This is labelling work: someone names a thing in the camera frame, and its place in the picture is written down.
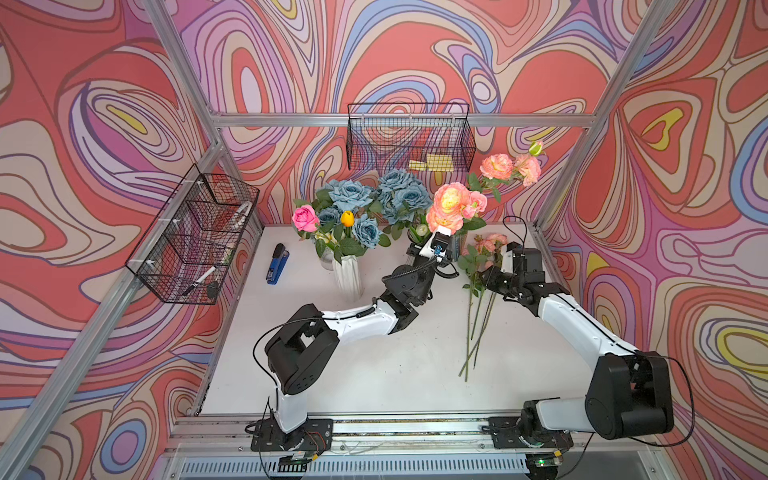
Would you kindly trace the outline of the light pink rose stem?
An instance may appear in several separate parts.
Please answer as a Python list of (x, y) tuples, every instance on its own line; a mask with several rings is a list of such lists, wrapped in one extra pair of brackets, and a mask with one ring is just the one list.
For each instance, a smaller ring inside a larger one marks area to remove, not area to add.
[[(501, 267), (502, 260), (503, 260), (504, 247), (508, 243), (508, 238), (506, 235), (501, 233), (495, 233), (495, 234), (498, 235), (499, 240), (503, 240), (503, 243), (498, 247), (496, 264), (492, 267)], [(488, 329), (491, 313), (493, 311), (493, 307), (496, 302), (496, 294), (492, 293), (489, 290), (488, 281), (485, 280), (483, 274), (482, 274), (482, 277), (483, 277), (483, 280), (485, 281), (486, 290), (485, 290), (484, 300), (480, 309), (478, 329), (476, 331), (476, 336), (474, 338), (473, 345), (472, 345), (472, 353), (470, 358), (470, 364), (472, 368), (475, 368), (477, 365), (481, 343)]]

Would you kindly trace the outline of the pink tulip green stem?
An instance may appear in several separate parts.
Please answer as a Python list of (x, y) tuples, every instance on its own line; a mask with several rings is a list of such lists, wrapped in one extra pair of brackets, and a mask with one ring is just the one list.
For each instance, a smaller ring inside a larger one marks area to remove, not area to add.
[(476, 299), (476, 305), (474, 312), (472, 313), (470, 339), (473, 340), (476, 336), (478, 329), (480, 309), (485, 296), (485, 281), (482, 274), (490, 267), (496, 264), (498, 247), (503, 243), (503, 240), (498, 239), (498, 235), (495, 233), (487, 234), (485, 236), (476, 236), (475, 245), (470, 253), (470, 260), (472, 261), (472, 275), (471, 275), (471, 290), (472, 296)]

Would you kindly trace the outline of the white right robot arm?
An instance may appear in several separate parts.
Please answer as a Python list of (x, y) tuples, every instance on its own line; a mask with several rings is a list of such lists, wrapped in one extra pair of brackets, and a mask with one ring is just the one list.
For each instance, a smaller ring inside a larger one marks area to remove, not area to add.
[(642, 351), (600, 324), (561, 284), (547, 281), (539, 250), (517, 242), (504, 246), (500, 265), (484, 271), (482, 281), (550, 325), (590, 368), (585, 395), (530, 402), (534, 426), (641, 444), (673, 430), (670, 367), (680, 362)]

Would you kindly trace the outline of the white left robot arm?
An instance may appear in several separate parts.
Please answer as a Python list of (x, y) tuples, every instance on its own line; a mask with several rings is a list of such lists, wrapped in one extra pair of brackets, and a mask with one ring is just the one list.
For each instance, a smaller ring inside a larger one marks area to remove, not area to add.
[(320, 455), (332, 445), (333, 421), (311, 420), (308, 390), (320, 378), (336, 349), (373, 337), (405, 330), (417, 318), (417, 308), (431, 298), (438, 256), (416, 258), (382, 278), (384, 292), (368, 306), (321, 311), (314, 304), (300, 307), (285, 323), (262, 335), (265, 363), (259, 368), (276, 387), (276, 404), (266, 404), (263, 417), (245, 427), (251, 450), (306, 452)]

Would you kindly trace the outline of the pink peony flower branch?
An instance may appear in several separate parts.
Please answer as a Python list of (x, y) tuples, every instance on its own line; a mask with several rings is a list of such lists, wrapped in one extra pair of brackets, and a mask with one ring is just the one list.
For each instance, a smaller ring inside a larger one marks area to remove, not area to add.
[(490, 233), (476, 235), (467, 243), (458, 259), (458, 267), (466, 274), (463, 289), (468, 292), (465, 360), (459, 376), (467, 382), (470, 371), (477, 365), (480, 347), (488, 328), (495, 303), (483, 274), (491, 267), (501, 267), (503, 249), (508, 243), (506, 235)]

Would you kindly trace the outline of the white ribbed ceramic vase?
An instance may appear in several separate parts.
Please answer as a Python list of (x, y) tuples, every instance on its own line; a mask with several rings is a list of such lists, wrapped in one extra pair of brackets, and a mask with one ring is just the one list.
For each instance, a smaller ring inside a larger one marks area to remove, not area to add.
[(337, 288), (348, 302), (361, 298), (364, 288), (357, 256), (346, 255), (333, 261), (333, 274)]

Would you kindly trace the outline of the pink peony bunch glass vase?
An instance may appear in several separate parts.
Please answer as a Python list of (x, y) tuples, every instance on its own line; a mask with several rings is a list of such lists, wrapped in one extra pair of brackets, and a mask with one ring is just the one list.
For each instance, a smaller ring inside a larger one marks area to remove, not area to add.
[(426, 210), (425, 223), (429, 233), (462, 235), (486, 225), (482, 218), (488, 204), (484, 194), (470, 190), (462, 183), (441, 186)]

